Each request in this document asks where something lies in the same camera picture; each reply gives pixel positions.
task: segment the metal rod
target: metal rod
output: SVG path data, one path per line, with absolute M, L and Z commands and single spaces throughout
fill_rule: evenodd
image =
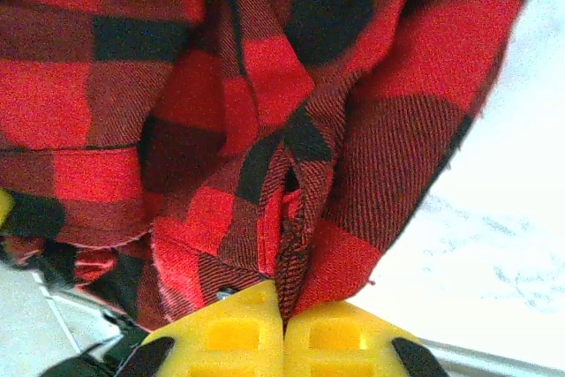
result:
M 469 377 L 565 377 L 565 372 L 517 359 L 420 339 L 448 373 Z
M 45 287 L 45 284 L 43 284 L 43 280 L 35 272 L 32 272 L 32 275 L 34 276 L 34 280 L 39 284 L 39 290 L 40 290 L 41 294 L 45 297 L 45 300 L 47 301 L 47 305 L 49 305 L 51 312 L 53 313 L 53 315 L 55 315 L 55 318 L 56 318 L 57 322 L 59 323 L 59 326 L 61 326 L 61 328 L 63 329 L 64 335 L 69 340 L 69 343 L 71 344 L 72 348 L 77 353 L 80 353 L 79 344 L 77 343 L 74 336 L 72 335 L 72 333 L 69 329 L 69 326 L 67 326 L 66 322 L 64 322 L 63 315 L 61 315 L 61 312 L 57 308 L 57 304 L 55 303 L 55 301 L 51 297 L 49 290 L 47 290 L 47 287 Z

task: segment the white surface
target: white surface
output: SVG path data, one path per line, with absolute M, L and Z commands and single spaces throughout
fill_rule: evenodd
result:
M 461 151 L 352 302 L 565 370 L 565 0 L 529 0 Z
M 62 301 L 57 296 L 54 298 L 56 308 L 82 351 L 94 343 L 119 335 L 118 327 L 104 320 L 100 309 L 81 307 L 73 302 Z
M 0 375 L 34 377 L 75 355 L 29 273 L 0 267 Z

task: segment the flannel shirt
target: flannel shirt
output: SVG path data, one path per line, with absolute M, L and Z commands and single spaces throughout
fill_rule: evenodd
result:
M 0 0 L 0 187 L 42 258 L 156 328 L 275 279 L 366 284 L 524 0 Z

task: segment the plaid shirt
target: plaid shirt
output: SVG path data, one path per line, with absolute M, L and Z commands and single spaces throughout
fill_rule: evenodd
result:
M 4 247 L 155 328 L 274 278 L 353 295 L 524 0 L 0 0 Z

